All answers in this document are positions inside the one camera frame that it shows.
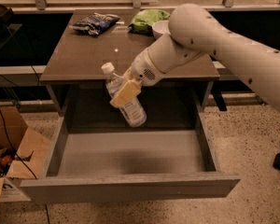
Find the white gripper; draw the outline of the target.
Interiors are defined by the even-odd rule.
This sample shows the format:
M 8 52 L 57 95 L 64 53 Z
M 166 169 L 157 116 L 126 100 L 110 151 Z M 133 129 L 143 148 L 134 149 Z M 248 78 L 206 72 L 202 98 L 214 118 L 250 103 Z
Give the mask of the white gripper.
M 135 57 L 123 76 L 131 80 L 128 80 L 111 99 L 110 104 L 116 108 L 125 106 L 140 94 L 141 84 L 150 87 L 160 82 L 164 78 L 164 73 L 155 67 L 149 57 L 148 49 L 144 49 Z

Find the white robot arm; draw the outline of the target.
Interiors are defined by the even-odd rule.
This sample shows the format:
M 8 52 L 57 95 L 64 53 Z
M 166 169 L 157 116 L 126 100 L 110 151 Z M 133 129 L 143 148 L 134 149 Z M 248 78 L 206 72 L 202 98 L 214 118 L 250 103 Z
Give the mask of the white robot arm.
M 168 28 L 133 60 L 112 106 L 124 106 L 143 86 L 157 84 L 169 71 L 206 53 L 280 113 L 280 50 L 228 30 L 194 4 L 177 7 Z

